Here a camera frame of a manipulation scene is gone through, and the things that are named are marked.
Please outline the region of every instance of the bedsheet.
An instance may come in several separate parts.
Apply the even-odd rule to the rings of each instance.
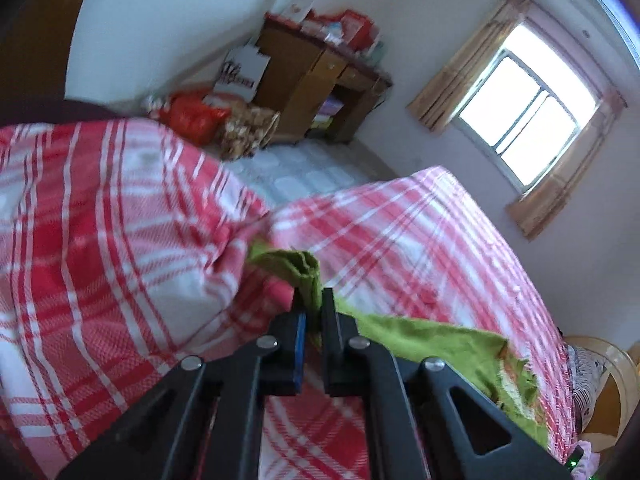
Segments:
[[[530,359],[549,452],[575,440],[566,353],[508,245],[443,168],[268,212],[147,120],[0,129],[0,430],[54,478],[183,356],[229,354],[292,291],[244,264],[257,237],[312,251],[352,306],[499,332]],[[366,478],[353,399],[266,403],[260,476]]]

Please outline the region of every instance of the metal screw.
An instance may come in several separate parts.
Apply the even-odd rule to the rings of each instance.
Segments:
[[[265,350],[278,346],[278,340],[272,335],[263,335],[259,337],[255,343],[258,345],[258,348],[264,348]]]
[[[361,335],[357,335],[356,337],[349,339],[349,346],[354,350],[364,350],[370,344],[371,341]]]
[[[202,359],[197,355],[190,355],[180,361],[180,367],[187,372],[193,372],[202,366]]]
[[[444,361],[439,357],[429,357],[425,360],[424,367],[430,372],[439,372],[444,368]]]

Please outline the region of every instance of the triangular cutout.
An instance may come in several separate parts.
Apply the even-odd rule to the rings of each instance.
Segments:
[[[450,394],[476,455],[486,455],[511,442],[511,435],[487,415],[462,388],[452,388]]]
[[[171,409],[176,397],[175,390],[167,390],[147,407],[145,414],[137,418],[129,431],[121,430],[129,445],[139,453],[147,453],[158,436],[160,426]]]

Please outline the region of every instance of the beige curtain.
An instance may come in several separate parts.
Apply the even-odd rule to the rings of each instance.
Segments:
[[[562,211],[623,107],[625,103],[617,92],[612,90],[603,96],[593,117],[558,161],[531,190],[507,206],[528,240],[538,236]]]
[[[507,36],[523,22],[530,0],[502,0],[491,18],[418,94],[408,109],[433,134],[460,111]]]

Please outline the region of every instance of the red plastic bag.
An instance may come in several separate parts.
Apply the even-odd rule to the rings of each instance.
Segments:
[[[202,102],[210,88],[178,92],[170,98],[169,110],[159,111],[161,123],[196,146],[210,144],[217,130],[231,115],[230,108],[213,108]]]
[[[353,9],[347,9],[334,16],[318,16],[312,11],[307,19],[324,24],[340,22],[344,33],[344,43],[356,52],[368,49],[375,40],[372,38],[374,22]]]

